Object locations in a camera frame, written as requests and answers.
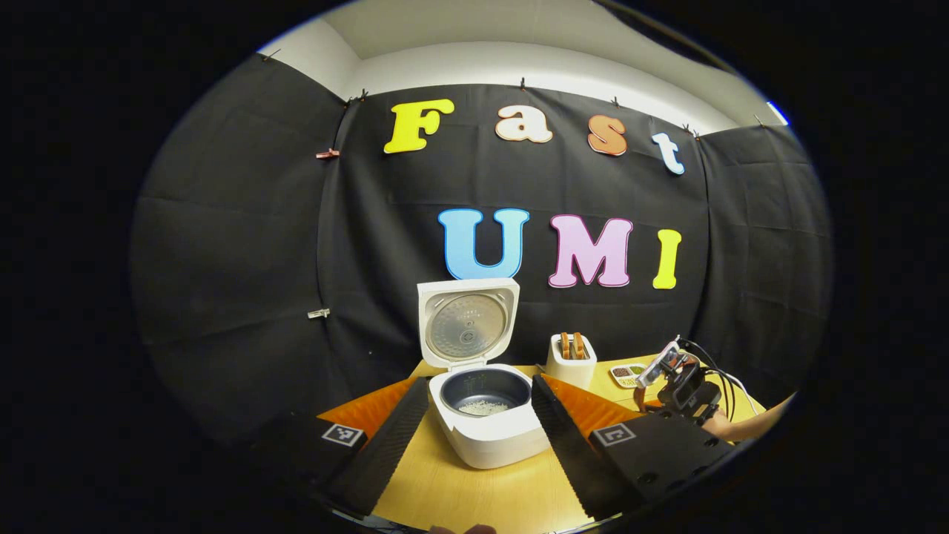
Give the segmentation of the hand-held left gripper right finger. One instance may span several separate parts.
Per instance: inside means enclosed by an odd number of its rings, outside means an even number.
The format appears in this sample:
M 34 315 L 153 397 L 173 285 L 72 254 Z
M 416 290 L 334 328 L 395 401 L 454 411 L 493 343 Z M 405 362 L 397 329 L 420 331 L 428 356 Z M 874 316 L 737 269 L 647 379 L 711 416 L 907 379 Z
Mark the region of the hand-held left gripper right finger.
M 531 393 L 570 486 L 596 520 L 677 499 L 735 451 L 688 417 L 633 412 L 546 373 L 533 375 Z

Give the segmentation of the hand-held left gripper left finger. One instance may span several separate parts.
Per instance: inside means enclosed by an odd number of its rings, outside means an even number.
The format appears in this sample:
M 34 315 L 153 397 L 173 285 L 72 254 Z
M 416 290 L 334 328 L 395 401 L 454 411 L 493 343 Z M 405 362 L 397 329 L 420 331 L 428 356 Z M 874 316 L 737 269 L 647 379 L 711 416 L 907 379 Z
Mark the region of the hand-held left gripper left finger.
M 321 415 L 284 415 L 257 436 L 257 467 L 300 496 L 356 518 L 373 513 L 427 412 L 408 378 Z

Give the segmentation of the white rice cooker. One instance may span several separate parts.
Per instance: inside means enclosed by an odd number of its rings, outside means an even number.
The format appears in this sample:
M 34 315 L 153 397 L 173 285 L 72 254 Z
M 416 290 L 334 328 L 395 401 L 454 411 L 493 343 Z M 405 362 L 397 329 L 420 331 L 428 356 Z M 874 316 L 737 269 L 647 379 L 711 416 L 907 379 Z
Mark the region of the white rice cooker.
M 417 284 L 421 355 L 438 369 L 430 398 L 449 443 L 472 469 L 498 469 L 549 448 L 531 405 L 531 378 L 499 362 L 512 340 L 519 291 L 512 278 Z M 481 399 L 511 409 L 488 417 L 457 411 Z

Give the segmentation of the white toaster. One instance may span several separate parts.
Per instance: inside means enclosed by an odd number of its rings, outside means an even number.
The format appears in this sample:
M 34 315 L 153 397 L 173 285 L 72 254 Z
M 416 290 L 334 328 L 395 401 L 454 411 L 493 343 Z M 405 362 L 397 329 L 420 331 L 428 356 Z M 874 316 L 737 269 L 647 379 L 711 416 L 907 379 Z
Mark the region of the white toaster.
M 567 334 L 570 338 L 573 337 L 573 332 L 567 332 Z M 560 337 L 561 333 L 558 332 L 549 339 L 548 359 L 546 359 L 546 365 L 543 366 L 545 373 L 573 386 L 579 386 L 581 389 L 588 389 L 597 364 L 597 356 L 589 339 L 586 335 L 583 335 L 584 348 L 586 348 L 589 358 L 586 360 L 563 360 L 561 358 Z

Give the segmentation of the black backdrop cloth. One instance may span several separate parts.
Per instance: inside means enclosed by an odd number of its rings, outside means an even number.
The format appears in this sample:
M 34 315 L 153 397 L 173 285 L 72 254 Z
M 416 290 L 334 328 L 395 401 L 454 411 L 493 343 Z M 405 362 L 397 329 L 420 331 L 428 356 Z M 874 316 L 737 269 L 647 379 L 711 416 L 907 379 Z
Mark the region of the black backdrop cloth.
M 172 131 L 131 232 L 143 343 L 221 441 L 406 378 L 417 284 L 475 269 L 520 286 L 501 363 L 544 362 L 562 331 L 604 360 L 681 335 L 772 406 L 826 326 L 833 224 L 786 126 L 694 139 L 505 85 L 345 102 L 254 56 Z

